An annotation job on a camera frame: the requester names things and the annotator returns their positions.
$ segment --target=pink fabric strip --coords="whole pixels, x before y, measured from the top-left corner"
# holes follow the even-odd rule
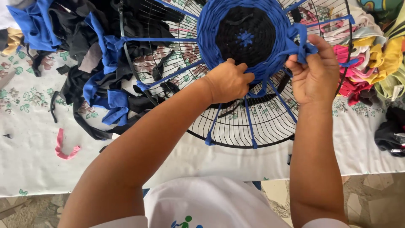
[[[59,128],[58,136],[56,138],[56,147],[55,147],[56,156],[58,156],[64,160],[69,160],[69,159],[73,158],[74,156],[76,156],[77,152],[80,150],[80,147],[79,146],[73,147],[73,151],[69,155],[66,155],[66,154],[62,153],[62,142],[63,142],[63,129]]]

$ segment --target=black weaving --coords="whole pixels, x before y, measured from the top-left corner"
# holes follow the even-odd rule
[[[253,35],[251,43],[238,38],[244,33]],[[235,64],[254,67],[270,56],[275,39],[274,25],[263,10],[237,6],[220,22],[215,43],[223,60],[233,58]]]

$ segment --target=woman's right hand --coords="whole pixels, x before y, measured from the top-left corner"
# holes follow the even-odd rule
[[[292,91],[300,105],[332,107],[339,80],[339,63],[333,48],[317,35],[308,35],[308,40],[318,48],[317,54],[307,56],[308,64],[297,62],[297,55],[291,55],[286,66],[291,69]]]

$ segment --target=floor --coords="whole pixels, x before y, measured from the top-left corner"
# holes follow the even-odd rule
[[[405,228],[405,173],[344,176],[342,182],[350,224],[362,228]],[[285,180],[262,181],[272,209],[292,227],[289,185]],[[0,198],[0,228],[56,228],[68,197],[69,194]]]

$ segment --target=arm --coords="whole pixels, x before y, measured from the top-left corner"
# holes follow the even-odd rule
[[[347,222],[343,209],[343,186],[332,138],[332,103],[339,78],[339,65],[331,46],[309,35],[318,54],[307,57],[308,65],[290,56],[294,96],[300,104],[290,166],[291,217],[294,227],[318,218]]]
[[[144,215],[142,186],[180,137],[212,103],[241,98],[253,81],[246,64],[220,64],[145,114],[86,169],[67,201],[58,227],[84,228]]]

